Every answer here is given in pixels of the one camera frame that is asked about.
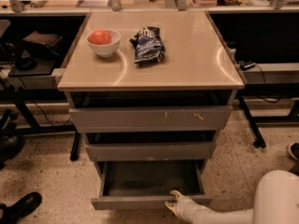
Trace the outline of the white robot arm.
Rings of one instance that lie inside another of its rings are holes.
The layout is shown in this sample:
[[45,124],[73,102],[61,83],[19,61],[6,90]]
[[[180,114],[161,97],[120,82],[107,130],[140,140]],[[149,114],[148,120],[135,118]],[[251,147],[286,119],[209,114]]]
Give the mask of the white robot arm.
[[299,176],[276,170],[264,175],[250,209],[216,212],[172,190],[174,203],[165,206],[190,224],[299,224]]

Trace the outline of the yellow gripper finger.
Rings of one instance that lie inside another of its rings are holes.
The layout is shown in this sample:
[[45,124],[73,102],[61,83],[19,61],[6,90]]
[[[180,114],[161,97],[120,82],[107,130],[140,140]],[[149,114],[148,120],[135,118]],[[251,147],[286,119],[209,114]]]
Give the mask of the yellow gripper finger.
[[183,195],[177,190],[171,190],[170,194],[174,196],[177,201],[183,197]]
[[174,214],[177,214],[177,210],[176,210],[176,204],[175,203],[170,203],[170,202],[165,202],[164,203],[165,206]]

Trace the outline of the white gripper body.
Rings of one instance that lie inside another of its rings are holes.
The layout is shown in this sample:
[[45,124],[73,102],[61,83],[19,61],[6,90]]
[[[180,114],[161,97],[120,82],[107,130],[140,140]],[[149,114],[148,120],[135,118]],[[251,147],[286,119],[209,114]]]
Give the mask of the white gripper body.
[[207,224],[207,209],[203,205],[184,195],[177,196],[176,201],[174,210],[179,219],[190,224]]

